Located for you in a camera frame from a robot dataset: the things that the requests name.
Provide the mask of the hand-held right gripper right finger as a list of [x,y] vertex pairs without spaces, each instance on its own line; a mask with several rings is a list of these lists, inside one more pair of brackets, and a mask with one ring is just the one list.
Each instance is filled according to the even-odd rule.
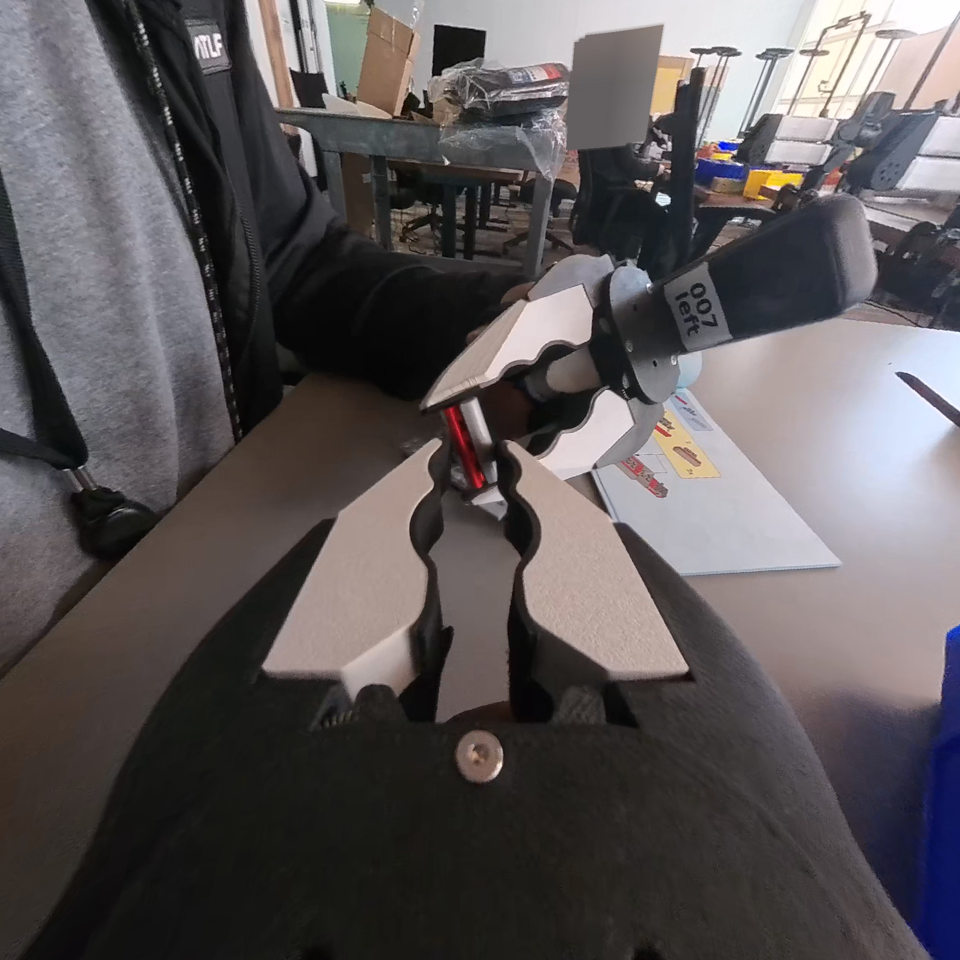
[[687,678],[690,667],[606,513],[513,440],[500,445],[504,533],[518,564],[512,687]]

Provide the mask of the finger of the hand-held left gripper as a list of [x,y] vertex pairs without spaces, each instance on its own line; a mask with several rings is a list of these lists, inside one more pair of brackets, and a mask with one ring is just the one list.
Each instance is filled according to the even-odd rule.
[[664,400],[648,403],[604,386],[561,392],[524,384],[522,390],[534,404],[522,445],[561,479],[637,453],[666,407]]
[[578,349],[593,335],[603,282],[615,269],[607,254],[574,254],[507,306],[446,367],[420,402],[424,413],[449,407],[530,369],[552,347]]

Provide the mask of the grey red brick assembly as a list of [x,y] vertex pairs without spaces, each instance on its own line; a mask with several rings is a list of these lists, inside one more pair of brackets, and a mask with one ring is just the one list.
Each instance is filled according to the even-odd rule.
[[479,399],[446,407],[441,414],[455,462],[452,483],[466,505],[502,521],[507,504],[498,486],[497,450]]

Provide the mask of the blue storage bin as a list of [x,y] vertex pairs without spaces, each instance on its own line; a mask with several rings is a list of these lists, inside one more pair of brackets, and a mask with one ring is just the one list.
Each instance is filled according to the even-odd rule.
[[959,628],[944,639],[927,768],[916,930],[931,957],[959,957]]

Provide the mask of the person's left forearm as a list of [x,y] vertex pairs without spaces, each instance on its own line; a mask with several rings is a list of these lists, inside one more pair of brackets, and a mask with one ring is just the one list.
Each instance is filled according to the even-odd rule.
[[249,42],[233,96],[276,342],[308,369],[420,401],[478,330],[519,298],[515,271],[390,252],[335,214],[294,160]]

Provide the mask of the grey desk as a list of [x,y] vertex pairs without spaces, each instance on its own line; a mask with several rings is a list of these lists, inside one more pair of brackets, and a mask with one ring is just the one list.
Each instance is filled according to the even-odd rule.
[[[841,566],[690,582],[793,705],[910,919],[958,624],[958,428],[898,372],[958,402],[958,334],[834,318],[705,356],[702,410]],[[46,921],[197,643],[425,424],[369,386],[307,378],[2,678],[2,958]]]

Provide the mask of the person's left hand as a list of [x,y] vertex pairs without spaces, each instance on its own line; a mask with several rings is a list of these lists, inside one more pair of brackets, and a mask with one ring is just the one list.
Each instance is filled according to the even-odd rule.
[[511,382],[498,382],[483,394],[483,408],[493,438],[518,441],[531,432],[531,417],[537,404]]

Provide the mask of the yellow blue parts bins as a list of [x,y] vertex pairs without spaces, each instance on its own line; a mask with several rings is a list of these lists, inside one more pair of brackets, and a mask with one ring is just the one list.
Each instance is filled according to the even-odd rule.
[[773,143],[758,142],[748,150],[720,150],[708,143],[697,153],[694,184],[714,194],[741,197],[750,201],[773,200],[786,185],[781,166],[769,163]]

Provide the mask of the white black robot rig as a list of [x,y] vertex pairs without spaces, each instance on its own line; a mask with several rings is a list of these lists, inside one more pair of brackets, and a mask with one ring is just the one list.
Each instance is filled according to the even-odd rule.
[[734,159],[750,169],[818,166],[832,150],[837,126],[831,118],[766,113],[745,134]]
[[959,118],[945,103],[922,110],[894,109],[895,94],[865,95],[845,123],[853,157],[837,190],[854,196],[929,198],[959,190]]

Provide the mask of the pale blue instruction booklet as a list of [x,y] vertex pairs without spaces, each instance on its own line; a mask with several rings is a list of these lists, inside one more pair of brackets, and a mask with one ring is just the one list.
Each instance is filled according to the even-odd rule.
[[681,359],[650,438],[592,472],[610,518],[687,577],[840,567],[690,391],[701,369],[702,355]]

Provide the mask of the row of disc-top stands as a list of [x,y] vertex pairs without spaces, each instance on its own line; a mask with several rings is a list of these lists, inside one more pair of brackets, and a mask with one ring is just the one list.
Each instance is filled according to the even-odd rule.
[[879,90],[895,54],[918,32],[867,7],[816,26],[795,45],[767,47],[754,55],[756,76],[735,126],[714,119],[729,62],[718,61],[704,94],[700,142],[742,142],[765,114],[787,119],[840,121]]

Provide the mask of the grey metal table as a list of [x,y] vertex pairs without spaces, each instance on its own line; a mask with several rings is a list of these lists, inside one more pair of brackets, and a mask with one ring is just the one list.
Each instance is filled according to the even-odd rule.
[[333,209],[347,216],[342,155],[364,157],[370,166],[370,191],[376,242],[393,248],[389,204],[389,167],[411,166],[444,187],[480,186],[508,173],[534,175],[534,197],[522,271],[529,281],[542,272],[549,205],[564,150],[546,127],[448,125],[343,114],[297,107],[278,111],[280,121],[318,143]]

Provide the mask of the black monitor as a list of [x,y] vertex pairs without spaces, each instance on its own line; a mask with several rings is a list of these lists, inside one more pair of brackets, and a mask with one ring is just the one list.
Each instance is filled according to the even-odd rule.
[[435,24],[429,76],[439,77],[451,67],[483,60],[487,32],[482,29]]

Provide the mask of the open cardboard box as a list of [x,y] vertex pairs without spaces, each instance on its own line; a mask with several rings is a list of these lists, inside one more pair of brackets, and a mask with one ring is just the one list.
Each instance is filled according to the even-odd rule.
[[390,118],[401,117],[420,45],[415,28],[374,6],[367,18],[358,101]]

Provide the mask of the person's torso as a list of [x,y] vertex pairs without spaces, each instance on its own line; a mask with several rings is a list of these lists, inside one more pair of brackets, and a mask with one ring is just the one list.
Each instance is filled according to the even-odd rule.
[[[96,479],[160,510],[234,445],[183,187],[129,26],[107,2],[2,2],[2,178],[33,326]],[[163,66],[170,95],[223,80],[248,126],[230,167],[274,311],[323,245],[329,207],[296,168],[261,76],[245,2],[142,2],[158,61],[172,23],[215,23],[231,66]],[[2,454],[2,675],[88,592],[102,564],[78,543],[54,467]]]

